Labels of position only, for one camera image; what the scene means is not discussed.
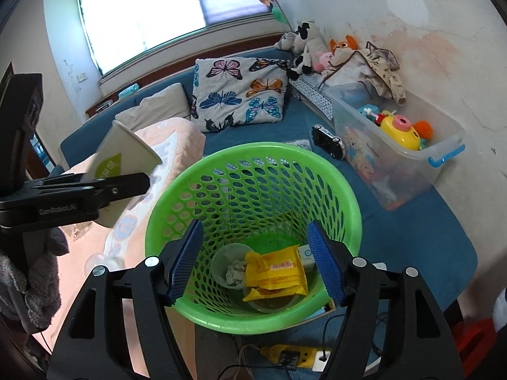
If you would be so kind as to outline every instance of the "black plug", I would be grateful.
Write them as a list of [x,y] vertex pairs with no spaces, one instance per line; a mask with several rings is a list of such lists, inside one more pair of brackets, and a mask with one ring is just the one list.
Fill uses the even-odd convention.
[[278,366],[283,367],[285,370],[296,371],[300,356],[301,352],[299,351],[284,350],[280,353]]

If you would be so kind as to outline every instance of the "window frame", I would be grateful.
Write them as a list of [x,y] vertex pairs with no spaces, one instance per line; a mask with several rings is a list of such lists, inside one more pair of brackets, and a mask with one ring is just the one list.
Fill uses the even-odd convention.
[[[239,18],[234,18],[234,20],[228,20],[228,21],[224,21],[224,22],[217,22],[215,24],[207,25],[207,26],[205,26],[203,28],[191,31],[191,32],[189,32],[187,34],[183,34],[183,35],[181,35],[179,37],[176,37],[176,38],[173,38],[171,40],[167,40],[167,41],[165,41],[165,42],[163,42],[163,43],[161,43],[159,45],[156,45],[155,47],[152,47],[152,48],[150,48],[150,49],[148,49],[146,51],[143,51],[142,53],[139,53],[138,55],[135,55],[131,59],[129,59],[129,60],[127,60],[127,61],[119,64],[115,68],[113,68],[113,69],[109,70],[108,72],[104,73],[102,71],[102,69],[99,67],[99,65],[97,63],[97,59],[95,58],[95,54],[93,53],[93,47],[92,47],[90,38],[88,36],[88,32],[86,30],[85,20],[84,20],[83,11],[82,11],[82,8],[81,8],[80,0],[76,0],[76,1],[77,1],[77,5],[78,5],[79,18],[80,18],[80,21],[81,21],[81,26],[83,28],[83,33],[85,34],[86,43],[88,44],[88,50],[90,50],[90,57],[92,58],[93,64],[95,64],[95,67],[97,67],[97,70],[99,71],[99,73],[101,75],[101,79],[106,78],[106,77],[108,77],[108,76],[110,76],[112,74],[116,74],[119,70],[121,70],[122,68],[128,66],[129,64],[135,63],[135,62],[143,59],[144,57],[149,57],[153,52],[158,51],[158,50],[164,48],[165,46],[174,43],[175,41],[185,40],[185,39],[187,39],[189,37],[194,36],[195,34],[197,34],[199,32],[206,31],[206,30],[208,30],[210,28],[213,28],[213,27],[216,27],[216,26],[221,26],[221,25],[224,25],[224,24],[234,24],[235,22],[245,20],[246,18],[264,17],[265,15],[269,14],[269,13],[266,13],[266,14],[261,14],[261,15],[239,17]],[[207,22],[207,18],[206,18],[206,14],[205,14],[205,9],[203,7],[202,0],[199,0],[199,4],[200,4],[201,10],[203,12],[204,21]]]

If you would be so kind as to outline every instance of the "yellow wrapper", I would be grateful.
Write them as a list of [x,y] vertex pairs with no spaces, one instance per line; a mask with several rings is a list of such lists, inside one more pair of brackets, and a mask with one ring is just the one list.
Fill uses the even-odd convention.
[[298,255],[298,246],[264,255],[250,251],[245,256],[245,261],[247,262],[245,286],[254,290],[250,291],[244,301],[292,294],[308,295],[308,284]]

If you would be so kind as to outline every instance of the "silver screw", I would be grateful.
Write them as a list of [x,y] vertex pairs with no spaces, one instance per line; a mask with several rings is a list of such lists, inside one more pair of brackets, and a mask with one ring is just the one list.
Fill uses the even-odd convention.
[[354,264],[356,267],[364,267],[366,266],[366,260],[364,260],[362,257],[356,257],[354,260],[352,260],[352,264]]
[[419,271],[417,271],[415,268],[413,267],[409,267],[405,270],[405,273],[407,273],[408,276],[410,277],[417,277],[419,275]]
[[98,265],[93,269],[92,273],[94,276],[102,276],[106,272],[106,268],[103,265]]
[[155,267],[159,262],[160,260],[157,256],[151,256],[144,261],[144,265],[146,267]]

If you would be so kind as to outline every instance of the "green plastic basket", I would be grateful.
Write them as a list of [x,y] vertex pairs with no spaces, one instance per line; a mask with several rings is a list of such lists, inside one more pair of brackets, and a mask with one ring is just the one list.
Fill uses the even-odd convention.
[[297,324],[329,300],[315,271],[310,293],[276,314],[242,302],[241,290],[221,288],[210,260],[228,243],[264,254],[306,244],[306,227],[320,220],[333,240],[359,252],[362,222],[352,189],[322,157],[282,143],[252,143],[210,155],[184,171],[163,193],[146,231],[146,256],[180,238],[193,218],[204,224],[204,243],[186,292],[175,309],[194,323],[232,334],[260,334]]

